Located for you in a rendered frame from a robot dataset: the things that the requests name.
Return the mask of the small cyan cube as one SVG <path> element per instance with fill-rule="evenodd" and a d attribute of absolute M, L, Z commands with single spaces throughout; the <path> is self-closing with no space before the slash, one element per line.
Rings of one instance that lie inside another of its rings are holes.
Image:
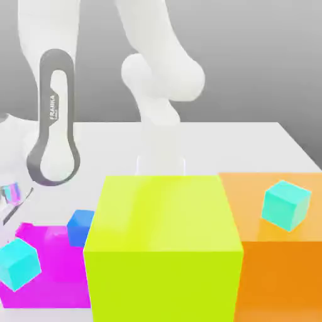
<path fill-rule="evenodd" d="M 0 282 L 16 292 L 41 274 L 36 248 L 20 238 L 0 248 Z"/>

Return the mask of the large magenta box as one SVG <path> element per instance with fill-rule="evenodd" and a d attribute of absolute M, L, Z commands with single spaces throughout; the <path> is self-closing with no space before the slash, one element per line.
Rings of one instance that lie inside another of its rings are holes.
<path fill-rule="evenodd" d="M 42 272 L 17 291 L 0 282 L 5 308 L 90 308 L 83 248 L 69 244 L 65 226 L 22 223 L 16 237 L 36 248 Z"/>

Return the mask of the large yellow-green box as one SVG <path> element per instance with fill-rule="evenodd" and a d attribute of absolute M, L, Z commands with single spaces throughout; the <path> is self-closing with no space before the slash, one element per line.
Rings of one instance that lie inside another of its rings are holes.
<path fill-rule="evenodd" d="M 243 247 L 218 175 L 108 176 L 84 260 L 93 322 L 234 322 Z"/>

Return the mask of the large orange box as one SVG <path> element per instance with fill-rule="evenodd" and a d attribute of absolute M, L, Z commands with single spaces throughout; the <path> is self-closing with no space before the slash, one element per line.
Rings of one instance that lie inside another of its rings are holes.
<path fill-rule="evenodd" d="M 322 174 L 219 176 L 244 248 L 234 322 L 322 322 Z M 292 232 L 261 217 L 265 191 L 280 180 L 312 193 Z"/>

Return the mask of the small blue cube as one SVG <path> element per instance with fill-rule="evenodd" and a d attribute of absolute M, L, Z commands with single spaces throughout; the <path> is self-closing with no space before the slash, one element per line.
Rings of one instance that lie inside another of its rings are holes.
<path fill-rule="evenodd" d="M 67 223 L 69 244 L 72 247 L 84 247 L 94 217 L 94 211 L 77 209 Z"/>

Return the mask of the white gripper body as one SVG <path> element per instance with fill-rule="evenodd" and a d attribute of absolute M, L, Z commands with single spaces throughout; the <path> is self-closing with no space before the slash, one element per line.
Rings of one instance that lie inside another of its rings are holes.
<path fill-rule="evenodd" d="M 19 201 L 17 204 L 10 204 L 6 201 L 4 187 L 0 188 L 0 227 L 8 223 L 15 212 L 17 212 L 22 204 L 29 198 L 33 190 L 34 188 L 31 188 L 29 193 L 22 199 L 22 201 Z"/>

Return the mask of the small turquoise cube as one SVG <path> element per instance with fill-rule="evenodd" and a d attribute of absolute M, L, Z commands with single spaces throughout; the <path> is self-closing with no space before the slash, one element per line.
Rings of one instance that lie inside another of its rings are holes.
<path fill-rule="evenodd" d="M 311 191 L 280 180 L 265 192 L 262 218 L 292 231 L 306 218 L 310 200 Z"/>

